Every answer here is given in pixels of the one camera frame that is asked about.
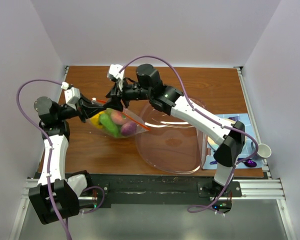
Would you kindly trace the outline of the clear zip top bag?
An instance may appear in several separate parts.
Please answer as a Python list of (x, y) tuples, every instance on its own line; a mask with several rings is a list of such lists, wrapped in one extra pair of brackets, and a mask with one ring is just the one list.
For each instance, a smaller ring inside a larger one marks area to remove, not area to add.
[(130, 138), (150, 130), (138, 115), (127, 108), (123, 111), (107, 108), (90, 117), (87, 122), (96, 133), (114, 139)]

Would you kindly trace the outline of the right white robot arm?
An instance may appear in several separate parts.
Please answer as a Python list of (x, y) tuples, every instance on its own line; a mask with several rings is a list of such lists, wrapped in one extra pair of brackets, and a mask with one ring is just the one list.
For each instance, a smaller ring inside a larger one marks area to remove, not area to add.
[(106, 107), (123, 111), (130, 101), (147, 100), (155, 110), (183, 120), (210, 137), (218, 145), (213, 155), (217, 168), (212, 189), (217, 196), (225, 196), (231, 190), (233, 167), (245, 145), (245, 125), (212, 114), (190, 100), (185, 91), (164, 84), (151, 64), (139, 65), (136, 76), (137, 81), (128, 84), (123, 66), (110, 65), (107, 78), (114, 86), (106, 95)]

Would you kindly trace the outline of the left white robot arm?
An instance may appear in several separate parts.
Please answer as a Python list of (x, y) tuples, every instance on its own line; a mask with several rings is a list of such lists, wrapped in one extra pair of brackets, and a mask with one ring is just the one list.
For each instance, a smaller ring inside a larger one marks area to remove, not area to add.
[(106, 194), (103, 188), (94, 186), (90, 174), (82, 170), (66, 178), (65, 162), (70, 141), (67, 120), (79, 117), (85, 122), (105, 107), (84, 96), (74, 107), (59, 105), (42, 96), (34, 102), (34, 109), (40, 118), (37, 127), (42, 132), (45, 153), (37, 186), (29, 190), (28, 196), (40, 222), (46, 225), (76, 216), (83, 209), (97, 210), (103, 205)]

